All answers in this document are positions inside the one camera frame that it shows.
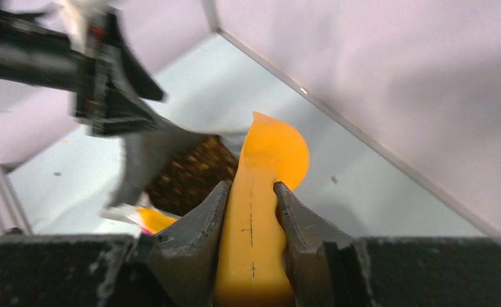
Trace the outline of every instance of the metal strip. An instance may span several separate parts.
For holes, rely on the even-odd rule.
[[[217,11],[217,2],[215,0],[202,0],[202,4],[211,32],[220,33],[222,30],[220,28],[220,19],[219,19],[219,13]]]
[[[0,166],[0,235],[10,228],[19,228],[25,235],[32,234],[32,228],[19,203],[11,183]]]
[[[463,204],[454,199],[451,195],[447,194],[445,191],[440,189],[434,183],[429,181],[424,175],[410,167],[407,163],[402,161],[399,157],[391,153],[389,150],[384,148],[381,144],[379,144],[376,140],[374,140],[370,135],[366,134],[364,131],[359,129],[356,125],[352,124],[343,116],[337,114],[331,107],[329,107],[326,103],[318,100],[312,94],[307,92],[303,87],[297,84],[294,80],[290,79],[286,74],[276,69],[271,65],[267,60],[256,54],[252,49],[248,48],[242,42],[237,40],[237,38],[233,37],[229,33],[225,31],[219,32],[220,36],[229,41],[232,45],[240,49],[243,53],[248,55],[251,59],[253,59],[256,63],[260,64],[263,68],[273,74],[276,78],[284,82],[294,91],[299,93],[303,98],[307,99],[310,103],[316,106],[320,111],[324,112],[326,115],[335,120],[339,125],[353,134],[356,138],[358,138],[361,142],[366,144],[369,148],[373,149],[377,154],[386,159],[386,161],[390,162],[397,169],[403,172],[406,176],[411,178],[414,182],[419,184],[437,199],[445,203],[450,209],[458,213],[460,216],[464,217],[469,223],[473,224],[478,230],[482,233],[485,233],[489,236],[499,236],[501,237],[501,231],[497,230],[495,227],[491,226],[487,222],[485,222],[481,217],[474,214],[472,211],[468,210]]]

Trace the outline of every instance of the white table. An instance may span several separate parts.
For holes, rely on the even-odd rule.
[[[311,166],[296,195],[351,235],[482,233],[402,174],[305,98],[215,35],[157,74],[166,104],[159,114],[192,130],[247,129],[259,111],[294,125],[307,140]],[[237,148],[242,136],[230,139]],[[119,139],[84,127],[10,174],[37,233],[139,233],[96,213],[122,174]]]

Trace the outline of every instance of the white wall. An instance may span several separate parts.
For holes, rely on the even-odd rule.
[[[9,10],[33,10],[49,0],[2,1]],[[119,1],[123,32],[138,59],[157,72],[209,37],[201,1]],[[59,15],[45,20],[63,30]],[[0,164],[18,164],[76,128],[67,92],[0,80]]]
[[[225,31],[501,231],[501,1],[217,9]]]

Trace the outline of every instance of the yellow object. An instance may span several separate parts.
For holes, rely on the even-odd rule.
[[[165,216],[154,209],[139,208],[137,212],[142,222],[139,225],[151,234],[161,232],[176,221],[173,217]]]
[[[224,216],[215,305],[293,306],[273,183],[296,189],[307,174],[309,150],[292,126],[261,113],[253,116]]]

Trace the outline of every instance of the brown granular material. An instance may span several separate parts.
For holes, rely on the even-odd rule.
[[[196,208],[215,188],[226,180],[232,183],[238,159],[224,147],[218,136],[175,155],[171,163],[146,189],[154,207],[184,216]]]

